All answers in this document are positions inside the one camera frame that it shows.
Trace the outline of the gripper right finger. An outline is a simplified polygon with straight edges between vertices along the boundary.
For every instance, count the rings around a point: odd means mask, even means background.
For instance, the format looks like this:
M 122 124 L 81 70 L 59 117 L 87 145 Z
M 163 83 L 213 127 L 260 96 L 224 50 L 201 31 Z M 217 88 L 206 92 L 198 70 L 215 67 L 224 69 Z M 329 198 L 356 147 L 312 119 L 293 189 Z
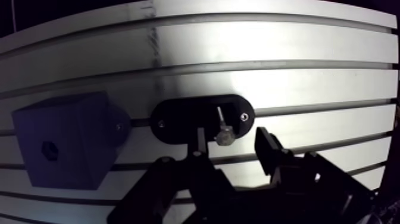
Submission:
M 365 223 L 371 218 L 372 192 L 323 156 L 296 157 L 264 127 L 256 129 L 254 148 L 278 191 L 282 218 L 294 223 Z

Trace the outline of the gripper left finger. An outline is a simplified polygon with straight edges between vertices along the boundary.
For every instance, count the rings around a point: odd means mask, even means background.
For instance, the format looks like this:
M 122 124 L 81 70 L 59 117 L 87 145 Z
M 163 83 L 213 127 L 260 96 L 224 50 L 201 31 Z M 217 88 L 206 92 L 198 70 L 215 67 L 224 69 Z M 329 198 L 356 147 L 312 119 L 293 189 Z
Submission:
M 210 214 L 235 192 L 224 173 L 208 155 L 205 129 L 193 132 L 187 157 L 177 161 L 161 157 L 120 200 L 107 216 L 107 223 L 162 223 L 179 191 L 189 190 L 198 213 Z

